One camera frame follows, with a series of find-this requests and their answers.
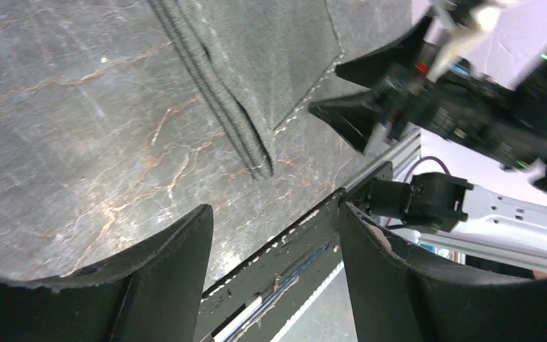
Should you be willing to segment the grey cloth napkin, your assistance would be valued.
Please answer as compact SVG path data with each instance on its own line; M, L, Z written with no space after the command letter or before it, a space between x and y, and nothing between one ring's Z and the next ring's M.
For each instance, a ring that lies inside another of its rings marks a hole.
M412 23L410 1L151 1L240 158L276 169L276 128L348 56Z

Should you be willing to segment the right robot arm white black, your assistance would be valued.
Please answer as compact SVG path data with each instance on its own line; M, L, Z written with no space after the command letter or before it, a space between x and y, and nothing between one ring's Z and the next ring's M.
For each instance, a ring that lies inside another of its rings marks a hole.
M309 112L358 152L376 128L389 140L409 125L488 157L507 170L546 166L533 186L547 193L547 52L513 89L476 75L467 60L435 83L427 76L439 46L425 39L425 14L408 32L371 53L342 63L335 74L363 91L311 103ZM411 180L373 180L352 197L375 216L397 220L431 245L470 254L483 269L512 264L547 272L547 207L492 192L448 172Z

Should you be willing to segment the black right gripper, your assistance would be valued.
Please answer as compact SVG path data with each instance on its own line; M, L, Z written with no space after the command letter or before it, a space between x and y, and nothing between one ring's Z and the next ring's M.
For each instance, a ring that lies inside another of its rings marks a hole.
M533 111L538 70L510 89L473 75L461 59L436 83L425 81L433 55L424 38L433 21L424 15L391 43L335 67L337 77L374 92L312 101L308 112L361 154L378 125L390 125L394 139L411 123L502 165L546 161L547 134Z

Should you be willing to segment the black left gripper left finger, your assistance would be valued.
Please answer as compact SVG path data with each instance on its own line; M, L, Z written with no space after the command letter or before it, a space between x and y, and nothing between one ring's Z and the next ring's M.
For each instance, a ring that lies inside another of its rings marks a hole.
M191 341L213 230L201 204L69 276L0 279L0 341Z

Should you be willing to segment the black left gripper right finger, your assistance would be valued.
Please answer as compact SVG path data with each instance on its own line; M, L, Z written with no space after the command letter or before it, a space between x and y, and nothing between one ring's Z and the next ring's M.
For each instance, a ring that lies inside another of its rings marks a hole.
M359 341L547 341L547 279L455 263L348 203L339 228Z

